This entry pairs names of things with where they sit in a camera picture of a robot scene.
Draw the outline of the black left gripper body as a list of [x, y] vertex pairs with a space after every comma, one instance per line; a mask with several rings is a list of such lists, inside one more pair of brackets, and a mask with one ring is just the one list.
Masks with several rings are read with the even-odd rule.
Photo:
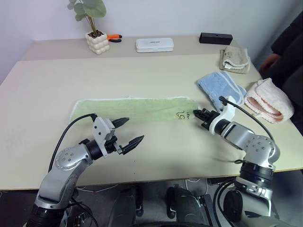
[[113, 135], [109, 140], [106, 140], [104, 147], [106, 149], [107, 155], [113, 152], [117, 152], [120, 155], [123, 153], [122, 146], [117, 144], [116, 135]]

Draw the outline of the person's hand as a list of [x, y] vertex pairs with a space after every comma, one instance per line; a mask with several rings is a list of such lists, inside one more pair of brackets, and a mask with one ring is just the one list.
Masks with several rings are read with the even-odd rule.
[[266, 72], [268, 69], [270, 69], [278, 60], [280, 59], [280, 55], [276, 53], [270, 54], [265, 61], [260, 66], [260, 73]]

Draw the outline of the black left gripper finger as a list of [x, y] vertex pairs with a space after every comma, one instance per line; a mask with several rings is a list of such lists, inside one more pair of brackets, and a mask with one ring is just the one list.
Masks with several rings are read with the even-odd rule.
[[121, 127], [122, 125], [124, 125], [129, 120], [130, 120], [130, 118], [123, 117], [123, 118], [113, 120], [112, 124], [113, 124], [114, 128], [117, 129], [117, 128]]
[[133, 140], [131, 140], [128, 143], [128, 145], [126, 145], [126, 146], [124, 146], [124, 147], [121, 148], [122, 154], [127, 154], [130, 151], [132, 151], [133, 149], [135, 149], [141, 143], [141, 141], [143, 140], [143, 138], [144, 138], [144, 135], [136, 137]]

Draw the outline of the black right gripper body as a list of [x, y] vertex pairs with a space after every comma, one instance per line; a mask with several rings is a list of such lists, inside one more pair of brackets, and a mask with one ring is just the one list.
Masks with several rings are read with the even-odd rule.
[[205, 129], [209, 129], [210, 124], [219, 115], [220, 114], [218, 112], [213, 111], [213, 114], [205, 114], [205, 117], [200, 117], [200, 120], [202, 121], [201, 126], [204, 127]]

